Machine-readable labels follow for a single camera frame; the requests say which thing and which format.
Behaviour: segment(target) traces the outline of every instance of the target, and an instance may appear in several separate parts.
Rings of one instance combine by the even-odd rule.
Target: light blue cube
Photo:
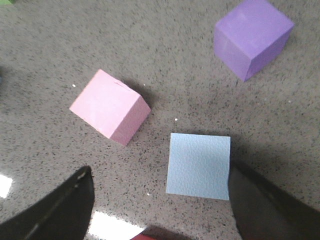
[[[229,200],[229,136],[171,133],[166,193]]]

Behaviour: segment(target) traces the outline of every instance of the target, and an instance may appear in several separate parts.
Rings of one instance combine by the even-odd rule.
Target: purple cube
[[[245,0],[220,19],[214,52],[243,81],[284,48],[294,23],[266,0]]]

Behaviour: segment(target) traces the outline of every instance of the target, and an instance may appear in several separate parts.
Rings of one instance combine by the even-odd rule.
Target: granite surface
[[[271,2],[295,27],[245,83],[213,54],[214,25],[239,0],[1,6],[0,174],[13,183],[0,222],[90,165],[95,211],[176,240],[240,240],[228,201],[165,193],[171,132],[231,136],[233,158],[320,210],[320,4]],[[127,147],[69,111],[100,68],[152,109]]]

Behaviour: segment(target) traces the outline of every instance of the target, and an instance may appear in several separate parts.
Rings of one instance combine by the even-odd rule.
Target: pink cube
[[[101,69],[69,109],[105,137],[124,146],[151,111],[139,93]]]

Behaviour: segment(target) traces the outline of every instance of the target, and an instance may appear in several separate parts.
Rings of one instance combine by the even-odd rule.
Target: cube
[[[243,81],[283,50],[294,23],[266,0],[245,0],[219,20],[214,53]]]
[[[101,69],[70,110],[105,137],[124,146],[151,111],[139,93]]]
[[[167,194],[229,200],[229,136],[171,133]]]
[[[0,5],[13,4],[16,0],[0,0]]]

